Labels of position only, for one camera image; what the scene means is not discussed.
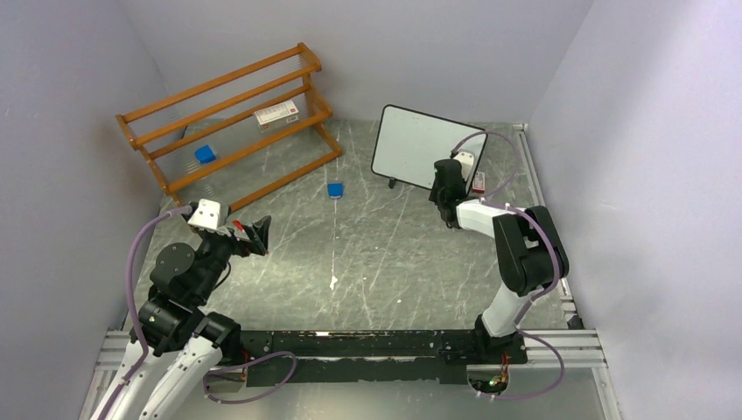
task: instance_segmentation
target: gray marble floor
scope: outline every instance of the gray marble floor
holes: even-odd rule
[[[476,125],[514,134],[509,124]],[[208,143],[226,155],[256,136],[251,127],[236,124],[193,148]],[[344,156],[235,213],[241,221],[273,217],[271,252],[234,257],[232,275],[205,310],[223,313],[247,329],[472,327],[501,283],[494,241],[446,228],[426,190],[404,184],[389,189],[385,178],[371,172],[378,122],[335,120],[326,127]],[[183,198],[232,202],[328,151],[316,133],[307,130],[217,171],[183,191]],[[479,167],[488,187],[504,179],[520,158],[506,143],[490,138]],[[192,149],[178,159],[169,163],[171,174],[196,167]],[[342,199],[328,198],[328,180],[344,183]],[[532,206],[533,188],[521,165],[500,199]],[[165,198],[162,208],[171,207],[172,200]],[[136,288],[139,304],[151,285],[154,257],[171,242],[195,247],[198,237],[180,219],[156,228]],[[523,326],[566,327],[556,291],[531,309]]]

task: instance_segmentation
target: small box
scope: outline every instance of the small box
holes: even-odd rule
[[[299,119],[299,110],[294,101],[281,102],[278,105],[255,112],[255,119],[261,132],[294,123]]]
[[[196,149],[196,152],[194,153],[196,159],[199,160],[199,163],[202,165],[208,164],[209,162],[213,162],[217,158],[216,150],[214,150],[211,146],[208,144],[206,146],[201,146],[198,149]]]
[[[327,184],[327,194],[331,199],[337,200],[343,196],[343,183],[336,181]]]

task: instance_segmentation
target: floor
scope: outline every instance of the floor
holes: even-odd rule
[[[214,123],[205,120],[188,131]],[[258,138],[247,120],[224,129],[165,165],[182,174],[198,167],[193,149],[213,145],[223,156]],[[370,170],[378,122],[332,120],[326,123],[345,154],[236,212],[241,221],[273,217],[270,254],[233,257],[230,278],[209,300],[205,312],[217,311],[243,329],[424,329],[471,328],[500,286],[494,241],[481,234],[451,230],[440,220],[428,191],[405,184],[389,189]],[[512,125],[475,123],[513,138]],[[280,178],[329,148],[313,130],[271,145],[241,162],[217,171],[182,193],[182,198],[232,202]],[[518,165],[510,146],[491,137],[479,169],[487,187]],[[327,196],[327,181],[345,185],[342,199]],[[519,207],[535,204],[534,186],[523,165],[500,199]],[[174,207],[164,198],[163,209]],[[145,299],[149,272],[159,250],[172,242],[198,246],[180,219],[166,220],[153,235],[136,287]],[[522,326],[566,328],[555,290],[533,307]]]
[[[543,389],[556,371],[518,369],[510,395]],[[225,398],[256,396],[266,388],[242,388]],[[180,420],[290,419],[290,420],[451,420],[453,418],[504,418],[549,420],[605,419],[590,369],[567,370],[562,384],[541,398],[525,402],[491,401],[477,397],[466,385],[440,385],[436,381],[286,384],[269,398],[243,405],[217,405],[199,387],[173,416]]]

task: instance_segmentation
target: whiteboard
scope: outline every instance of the whiteboard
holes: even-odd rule
[[[371,172],[430,190],[435,178],[433,164],[449,158],[451,150],[461,139],[482,130],[462,122],[387,105],[381,113]],[[461,147],[462,151],[474,155],[472,173],[480,164],[486,143],[487,136],[476,136]],[[470,176],[466,183],[467,191],[470,191],[473,178]]]

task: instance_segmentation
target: white box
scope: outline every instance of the white box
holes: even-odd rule
[[[289,100],[256,111],[255,119],[257,119],[260,131],[265,132],[298,121],[299,110],[294,101]]]

